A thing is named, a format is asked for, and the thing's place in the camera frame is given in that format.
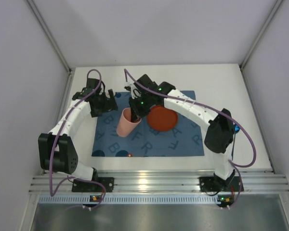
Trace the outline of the red round plate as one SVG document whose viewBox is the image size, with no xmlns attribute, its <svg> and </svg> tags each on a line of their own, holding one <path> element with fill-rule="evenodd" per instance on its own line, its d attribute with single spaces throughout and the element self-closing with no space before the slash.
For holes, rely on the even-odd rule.
<svg viewBox="0 0 289 231">
<path fill-rule="evenodd" d="M 149 127 L 160 132 L 175 128 L 178 118 L 178 114 L 175 111 L 161 105 L 153 106 L 146 117 Z"/>
</svg>

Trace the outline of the pink plastic cup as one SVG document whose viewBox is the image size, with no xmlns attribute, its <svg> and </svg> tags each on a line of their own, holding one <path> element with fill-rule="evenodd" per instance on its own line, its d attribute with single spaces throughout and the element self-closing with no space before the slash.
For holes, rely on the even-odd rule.
<svg viewBox="0 0 289 231">
<path fill-rule="evenodd" d="M 125 108 L 117 125 L 117 134 L 120 137 L 127 137 L 141 122 L 141 119 L 137 119 L 135 122 L 131 121 L 131 109 Z"/>
</svg>

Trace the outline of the blue letter-print placemat cloth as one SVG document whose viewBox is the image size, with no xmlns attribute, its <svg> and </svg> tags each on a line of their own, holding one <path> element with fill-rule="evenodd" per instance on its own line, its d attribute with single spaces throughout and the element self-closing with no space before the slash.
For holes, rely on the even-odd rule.
<svg viewBox="0 0 289 231">
<path fill-rule="evenodd" d="M 203 156 L 204 148 L 200 127 L 182 115 L 169 131 L 156 131 L 143 118 L 126 137 L 118 136 L 117 125 L 124 108 L 129 106 L 129 92 L 115 94 L 117 111 L 97 119 L 93 157 L 186 157 Z"/>
</svg>

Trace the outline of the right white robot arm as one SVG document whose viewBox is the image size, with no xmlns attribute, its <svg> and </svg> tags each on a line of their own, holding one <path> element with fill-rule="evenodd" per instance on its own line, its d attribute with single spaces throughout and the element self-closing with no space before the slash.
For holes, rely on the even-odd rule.
<svg viewBox="0 0 289 231">
<path fill-rule="evenodd" d="M 213 153 L 214 175 L 222 180 L 234 175 L 234 168 L 229 162 L 232 158 L 234 126 L 228 110 L 210 113 L 208 108 L 197 105 L 172 84 L 162 82 L 158 85 L 148 75 L 141 76 L 133 83 L 126 81 L 124 88 L 131 93 L 129 105 L 132 121 L 149 115 L 155 105 L 183 115 L 205 131 L 204 144 Z"/>
</svg>

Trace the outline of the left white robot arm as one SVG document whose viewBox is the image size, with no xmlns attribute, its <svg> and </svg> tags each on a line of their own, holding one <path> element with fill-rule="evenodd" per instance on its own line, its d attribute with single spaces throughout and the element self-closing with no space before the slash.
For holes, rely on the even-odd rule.
<svg viewBox="0 0 289 231">
<path fill-rule="evenodd" d="M 97 170 L 79 161 L 73 138 L 86 117 L 95 118 L 116 110 L 118 106 L 113 90 L 106 92 L 102 81 L 88 79 L 86 87 L 73 95 L 70 106 L 56 126 L 48 133 L 40 134 L 41 168 L 49 170 L 52 166 L 53 172 L 66 173 L 82 180 L 96 180 Z"/>
</svg>

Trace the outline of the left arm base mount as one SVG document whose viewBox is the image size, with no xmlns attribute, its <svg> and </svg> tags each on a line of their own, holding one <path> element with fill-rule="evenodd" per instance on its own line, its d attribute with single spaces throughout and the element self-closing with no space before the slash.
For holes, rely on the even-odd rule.
<svg viewBox="0 0 289 231">
<path fill-rule="evenodd" d="M 105 187 L 105 189 L 97 183 L 89 183 L 81 180 L 73 180 L 73 193 L 111 193 L 114 189 L 113 177 L 99 177 L 97 182 Z"/>
</svg>

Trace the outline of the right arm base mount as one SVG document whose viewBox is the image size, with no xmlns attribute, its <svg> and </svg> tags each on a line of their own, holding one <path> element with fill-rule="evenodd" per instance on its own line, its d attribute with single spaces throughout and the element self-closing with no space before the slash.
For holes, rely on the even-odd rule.
<svg viewBox="0 0 289 231">
<path fill-rule="evenodd" d="M 244 186 L 240 182 L 238 176 L 230 180 L 221 180 L 215 177 L 200 177 L 199 178 L 200 191 L 203 193 L 216 193 L 216 192 L 239 192 L 244 191 Z"/>
</svg>

